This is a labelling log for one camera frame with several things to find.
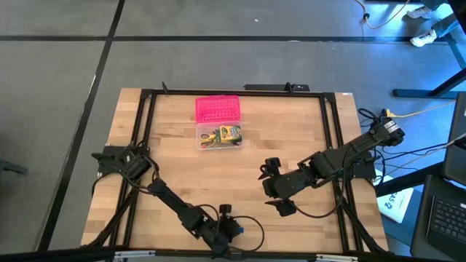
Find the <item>white booklet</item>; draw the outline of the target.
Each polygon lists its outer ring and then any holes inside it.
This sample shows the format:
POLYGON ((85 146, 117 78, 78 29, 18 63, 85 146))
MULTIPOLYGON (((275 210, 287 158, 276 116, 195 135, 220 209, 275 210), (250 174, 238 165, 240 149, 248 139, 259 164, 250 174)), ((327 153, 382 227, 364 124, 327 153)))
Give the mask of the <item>white booklet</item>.
POLYGON ((378 196, 377 204, 380 213, 396 223, 402 223, 413 192, 413 188, 406 188, 399 192, 378 196))

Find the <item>silver bracket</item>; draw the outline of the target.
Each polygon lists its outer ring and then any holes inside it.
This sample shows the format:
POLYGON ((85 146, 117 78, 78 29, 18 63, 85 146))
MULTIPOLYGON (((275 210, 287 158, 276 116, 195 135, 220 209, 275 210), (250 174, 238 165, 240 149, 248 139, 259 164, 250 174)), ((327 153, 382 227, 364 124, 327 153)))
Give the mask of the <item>silver bracket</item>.
POLYGON ((359 262, 357 257, 347 255, 317 254, 316 262, 359 262))
POLYGON ((153 257, 156 255, 155 250, 125 250, 125 251, 117 251, 114 253, 113 259, 118 262, 126 261, 130 258, 145 258, 145 257, 153 257))

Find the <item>clear pencil box pink lid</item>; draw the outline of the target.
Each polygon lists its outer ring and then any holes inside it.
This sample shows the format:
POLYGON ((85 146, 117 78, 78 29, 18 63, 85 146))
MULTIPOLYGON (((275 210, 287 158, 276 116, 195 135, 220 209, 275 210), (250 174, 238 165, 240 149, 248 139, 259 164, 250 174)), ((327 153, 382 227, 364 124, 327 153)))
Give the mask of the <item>clear pencil box pink lid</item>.
POLYGON ((241 126, 240 100, 237 95, 216 95, 195 100, 196 143, 200 151, 239 148, 239 143, 218 143, 214 147, 201 148, 200 135, 216 132, 220 126, 241 126))

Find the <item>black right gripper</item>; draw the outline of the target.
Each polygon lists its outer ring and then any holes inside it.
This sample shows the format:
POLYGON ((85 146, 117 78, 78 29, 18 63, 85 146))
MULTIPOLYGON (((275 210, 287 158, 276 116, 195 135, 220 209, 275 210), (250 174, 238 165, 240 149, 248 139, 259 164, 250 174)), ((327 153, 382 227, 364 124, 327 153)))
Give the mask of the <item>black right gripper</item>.
POLYGON ((310 185, 310 179, 305 172, 300 169, 280 174, 280 159, 277 157, 268 158, 260 168, 264 193, 273 198, 272 201, 265 202, 276 208, 281 217, 296 213, 297 208, 290 197, 299 193, 310 185))

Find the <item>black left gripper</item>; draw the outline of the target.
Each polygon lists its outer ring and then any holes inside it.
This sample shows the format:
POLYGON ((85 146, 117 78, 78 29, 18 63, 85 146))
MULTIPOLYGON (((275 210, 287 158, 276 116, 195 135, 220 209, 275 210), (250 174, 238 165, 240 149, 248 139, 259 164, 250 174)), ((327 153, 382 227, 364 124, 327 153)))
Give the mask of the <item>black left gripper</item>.
POLYGON ((216 216, 213 218, 206 211, 202 211, 204 223, 199 232, 200 237, 214 254, 229 255, 231 252, 229 245, 234 238, 241 235, 240 225, 231 215, 232 206, 222 204, 219 206, 219 211, 211 205, 204 205, 204 207, 212 208, 216 216))

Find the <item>black bracket bar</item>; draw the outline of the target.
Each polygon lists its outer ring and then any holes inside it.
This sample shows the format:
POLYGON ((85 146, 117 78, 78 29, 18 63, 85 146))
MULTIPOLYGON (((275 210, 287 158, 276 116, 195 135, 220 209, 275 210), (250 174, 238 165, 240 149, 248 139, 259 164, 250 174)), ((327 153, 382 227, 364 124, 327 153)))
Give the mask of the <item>black bracket bar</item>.
POLYGON ((253 91, 285 91, 285 92, 309 92, 307 84, 245 84, 245 90, 253 91))

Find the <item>green yellow crayon box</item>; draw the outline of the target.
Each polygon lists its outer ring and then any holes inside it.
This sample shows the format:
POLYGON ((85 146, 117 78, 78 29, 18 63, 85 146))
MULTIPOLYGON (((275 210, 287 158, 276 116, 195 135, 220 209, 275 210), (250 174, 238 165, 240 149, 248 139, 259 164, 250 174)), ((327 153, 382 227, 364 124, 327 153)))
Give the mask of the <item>green yellow crayon box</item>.
POLYGON ((216 141, 218 143, 242 142, 242 130, 240 126, 220 126, 216 129, 216 141))

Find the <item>person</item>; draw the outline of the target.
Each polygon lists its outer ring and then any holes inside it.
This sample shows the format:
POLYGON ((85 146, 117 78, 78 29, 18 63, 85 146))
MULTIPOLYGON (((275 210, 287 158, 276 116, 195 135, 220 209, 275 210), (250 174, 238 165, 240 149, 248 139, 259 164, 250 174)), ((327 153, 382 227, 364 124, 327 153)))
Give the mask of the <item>person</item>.
MULTIPOLYGON (((406 15, 411 19, 422 18, 429 20, 434 15, 435 11, 442 4, 448 4, 449 0, 422 0, 422 2, 422 7, 407 11, 406 15)), ((454 14, 451 14, 432 25, 429 31, 411 38, 410 42, 415 47, 423 47, 426 44, 432 44, 436 39, 445 36, 458 26, 458 19, 454 14)))

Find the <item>black desk leg frame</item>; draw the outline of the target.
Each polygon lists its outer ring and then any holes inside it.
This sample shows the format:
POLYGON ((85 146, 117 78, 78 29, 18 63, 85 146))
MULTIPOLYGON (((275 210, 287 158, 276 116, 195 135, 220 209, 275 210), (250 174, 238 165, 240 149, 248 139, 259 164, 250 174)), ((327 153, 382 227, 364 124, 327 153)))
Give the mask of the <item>black desk leg frame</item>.
POLYGON ((461 70, 447 79, 444 83, 440 84, 433 90, 413 90, 413 89, 394 89, 392 95, 397 98, 437 98, 454 100, 459 91, 454 91, 454 88, 466 82, 466 59, 462 56, 457 42, 453 36, 448 33, 445 39, 449 44, 451 51, 457 59, 461 70))

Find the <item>black metal table frame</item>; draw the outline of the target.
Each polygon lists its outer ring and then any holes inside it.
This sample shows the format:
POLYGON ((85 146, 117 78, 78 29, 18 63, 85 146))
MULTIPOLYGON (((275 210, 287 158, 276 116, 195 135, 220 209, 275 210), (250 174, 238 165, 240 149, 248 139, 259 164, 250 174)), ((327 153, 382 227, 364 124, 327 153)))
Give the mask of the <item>black metal table frame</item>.
POLYGON ((259 167, 280 158, 282 171, 322 151, 335 140, 332 118, 338 115, 342 137, 360 134, 353 96, 349 93, 237 91, 245 144, 242 148, 199 151, 195 147, 194 103, 204 90, 156 90, 139 109, 141 91, 124 88, 119 94, 108 142, 126 146, 136 119, 152 115, 148 131, 151 157, 162 179, 185 202, 217 208, 227 203, 240 217, 244 233, 233 251, 342 254, 331 184, 306 188, 296 195, 301 213, 281 217, 266 205, 259 167))

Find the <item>dark grey chair foot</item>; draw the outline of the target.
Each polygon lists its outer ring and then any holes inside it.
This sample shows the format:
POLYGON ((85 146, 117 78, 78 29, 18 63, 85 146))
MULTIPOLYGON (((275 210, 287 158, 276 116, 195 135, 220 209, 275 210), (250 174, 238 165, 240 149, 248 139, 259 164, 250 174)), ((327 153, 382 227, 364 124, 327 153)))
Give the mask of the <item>dark grey chair foot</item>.
POLYGON ((2 174, 3 171, 11 171, 18 174, 26 174, 28 169, 26 167, 21 167, 20 165, 0 159, 0 174, 2 174))

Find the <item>black monitor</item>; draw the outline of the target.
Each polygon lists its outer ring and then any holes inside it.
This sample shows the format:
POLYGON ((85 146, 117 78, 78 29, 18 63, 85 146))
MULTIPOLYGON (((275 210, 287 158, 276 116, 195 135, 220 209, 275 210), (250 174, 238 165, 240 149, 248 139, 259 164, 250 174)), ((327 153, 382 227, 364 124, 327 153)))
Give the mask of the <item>black monitor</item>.
POLYGON ((449 142, 443 162, 443 175, 466 186, 466 92, 456 99, 449 142))

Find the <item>black laptop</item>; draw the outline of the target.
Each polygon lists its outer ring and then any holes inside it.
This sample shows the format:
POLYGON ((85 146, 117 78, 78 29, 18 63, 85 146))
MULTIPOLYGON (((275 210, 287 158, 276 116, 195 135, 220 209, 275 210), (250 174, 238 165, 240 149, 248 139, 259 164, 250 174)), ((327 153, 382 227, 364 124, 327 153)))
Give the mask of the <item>black laptop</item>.
POLYGON ((466 262, 466 189, 427 176, 410 253, 418 258, 466 262))

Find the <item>black desk beam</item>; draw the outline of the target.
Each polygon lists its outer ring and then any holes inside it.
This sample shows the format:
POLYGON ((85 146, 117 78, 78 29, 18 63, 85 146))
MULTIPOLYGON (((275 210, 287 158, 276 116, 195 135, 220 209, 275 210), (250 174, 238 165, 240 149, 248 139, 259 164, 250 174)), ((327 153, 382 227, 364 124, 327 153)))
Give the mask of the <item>black desk beam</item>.
POLYGON ((443 174, 443 162, 430 165, 423 169, 411 172, 407 175, 393 178, 387 182, 381 182, 376 188, 376 196, 382 197, 393 194, 407 188, 422 185, 428 175, 441 177, 443 174))

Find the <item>black crossbeam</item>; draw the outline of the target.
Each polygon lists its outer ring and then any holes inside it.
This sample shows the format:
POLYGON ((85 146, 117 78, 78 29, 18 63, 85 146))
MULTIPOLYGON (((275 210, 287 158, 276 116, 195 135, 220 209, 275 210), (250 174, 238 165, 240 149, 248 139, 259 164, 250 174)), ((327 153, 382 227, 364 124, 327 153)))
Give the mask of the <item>black crossbeam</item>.
MULTIPOLYGON (((111 260, 114 253, 130 249, 123 246, 114 247, 80 247, 65 250, 46 250, 29 253, 11 253, 0 255, 0 262, 96 262, 111 260)), ((244 261, 246 259, 283 259, 283 260, 306 260, 316 262, 317 254, 330 253, 281 253, 281 252, 252 252, 252 251, 231 251, 229 255, 216 255, 211 251, 201 250, 155 250, 157 253, 153 257, 193 257, 193 258, 224 258, 228 261, 244 261)), ((359 262, 451 262, 429 258, 413 258, 392 253, 368 253, 360 251, 349 251, 342 254, 358 258, 359 262)))

